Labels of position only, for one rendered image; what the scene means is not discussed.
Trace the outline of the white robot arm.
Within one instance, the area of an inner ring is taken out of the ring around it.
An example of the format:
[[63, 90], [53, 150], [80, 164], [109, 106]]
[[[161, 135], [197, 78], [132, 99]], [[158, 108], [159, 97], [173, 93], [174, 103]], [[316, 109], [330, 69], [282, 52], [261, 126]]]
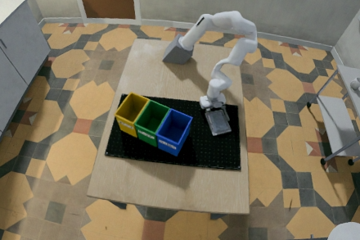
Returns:
[[[226, 25], [226, 26], [225, 26]], [[232, 80], [220, 69], [224, 64], [239, 66], [247, 53], [254, 53], [258, 47], [257, 31], [255, 24], [245, 20], [238, 11], [217, 13], [214, 16], [204, 14], [189, 32], [178, 41], [180, 46], [191, 51], [193, 45], [205, 34], [207, 29], [227, 30], [234, 28], [237, 32], [245, 34], [245, 38], [239, 38], [232, 49], [229, 57], [221, 60], [213, 69], [207, 91], [207, 98], [213, 103], [213, 107], [221, 107], [223, 102], [218, 101], [220, 91], [231, 87]], [[247, 34], [247, 35], [246, 35]], [[191, 48], [192, 47], [192, 48]]]

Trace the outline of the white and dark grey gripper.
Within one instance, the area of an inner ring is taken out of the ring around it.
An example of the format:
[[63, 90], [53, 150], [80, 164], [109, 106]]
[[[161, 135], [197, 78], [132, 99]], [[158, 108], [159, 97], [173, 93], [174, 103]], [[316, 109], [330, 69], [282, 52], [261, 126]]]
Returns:
[[[218, 95], [218, 101], [219, 101], [219, 102], [223, 102], [222, 105], [225, 104], [226, 98], [224, 97], [224, 94], [223, 94], [223, 93], [221, 93], [221, 94]], [[204, 97], [200, 97], [200, 106], [201, 106], [202, 109], [208, 108], [208, 109], [206, 109], [205, 112], [206, 112], [206, 115], [208, 116], [208, 120], [209, 120], [210, 125], [212, 125], [213, 122], [212, 122], [211, 118], [209, 118], [208, 112], [210, 111], [210, 109], [213, 108], [213, 103], [211, 102], [211, 100], [209, 100], [209, 99], [207, 98], [207, 96], [204, 96]], [[230, 119], [229, 119], [229, 117], [228, 117], [228, 115], [227, 115], [227, 112], [226, 112], [226, 110], [225, 110], [225, 108], [226, 108], [225, 105], [224, 105], [224, 106], [221, 106], [221, 108], [222, 108], [222, 109], [224, 110], [224, 112], [225, 112], [226, 120], [229, 121]]]

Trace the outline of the blue bin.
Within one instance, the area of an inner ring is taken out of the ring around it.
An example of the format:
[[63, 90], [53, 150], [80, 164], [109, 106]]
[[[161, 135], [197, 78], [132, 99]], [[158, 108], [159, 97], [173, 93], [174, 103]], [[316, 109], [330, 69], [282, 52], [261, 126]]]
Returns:
[[156, 133], [156, 136], [159, 136], [158, 148], [178, 156], [189, 134], [192, 118], [171, 108]]

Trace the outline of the green bin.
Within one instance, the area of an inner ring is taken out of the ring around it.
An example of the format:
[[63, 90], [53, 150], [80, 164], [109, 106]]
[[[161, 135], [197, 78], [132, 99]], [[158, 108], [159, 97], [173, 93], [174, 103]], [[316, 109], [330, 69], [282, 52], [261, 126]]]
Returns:
[[139, 139], [157, 147], [158, 142], [157, 136], [155, 135], [164, 122], [164, 119], [170, 109], [171, 108], [167, 106], [150, 100], [134, 123], [134, 125], [136, 125]]

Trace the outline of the yellow open-top bin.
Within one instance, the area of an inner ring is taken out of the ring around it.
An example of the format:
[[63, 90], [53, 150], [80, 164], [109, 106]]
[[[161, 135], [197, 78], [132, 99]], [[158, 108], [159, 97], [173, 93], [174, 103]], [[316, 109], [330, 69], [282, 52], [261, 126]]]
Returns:
[[114, 113], [115, 117], [117, 116], [116, 119], [120, 129], [137, 138], [138, 134], [134, 123], [149, 101], [150, 99], [146, 97], [130, 92], [118, 110]]

